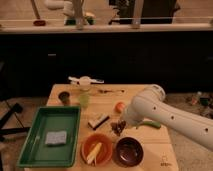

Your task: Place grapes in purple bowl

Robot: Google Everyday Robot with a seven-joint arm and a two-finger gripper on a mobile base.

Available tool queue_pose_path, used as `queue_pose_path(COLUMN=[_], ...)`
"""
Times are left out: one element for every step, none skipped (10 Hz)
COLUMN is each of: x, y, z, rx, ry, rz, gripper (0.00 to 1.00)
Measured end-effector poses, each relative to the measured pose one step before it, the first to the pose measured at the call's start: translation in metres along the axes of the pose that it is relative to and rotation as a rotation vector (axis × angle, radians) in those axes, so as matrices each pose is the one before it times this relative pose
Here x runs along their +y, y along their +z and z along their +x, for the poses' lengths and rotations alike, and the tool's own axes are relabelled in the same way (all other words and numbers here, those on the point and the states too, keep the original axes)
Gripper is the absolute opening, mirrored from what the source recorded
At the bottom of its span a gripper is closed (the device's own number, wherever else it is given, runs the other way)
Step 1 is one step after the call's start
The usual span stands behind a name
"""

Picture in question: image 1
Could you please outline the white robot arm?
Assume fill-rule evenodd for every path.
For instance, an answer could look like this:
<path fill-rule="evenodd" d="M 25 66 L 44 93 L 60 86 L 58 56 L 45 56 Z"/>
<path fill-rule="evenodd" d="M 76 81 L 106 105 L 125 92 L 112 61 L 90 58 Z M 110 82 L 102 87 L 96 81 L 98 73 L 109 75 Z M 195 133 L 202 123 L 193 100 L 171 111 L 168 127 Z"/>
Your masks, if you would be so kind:
<path fill-rule="evenodd" d="M 144 118 L 157 121 L 213 151 L 213 120 L 167 105 L 165 97 L 161 86 L 149 85 L 131 99 L 121 119 L 132 127 L 139 127 Z"/>

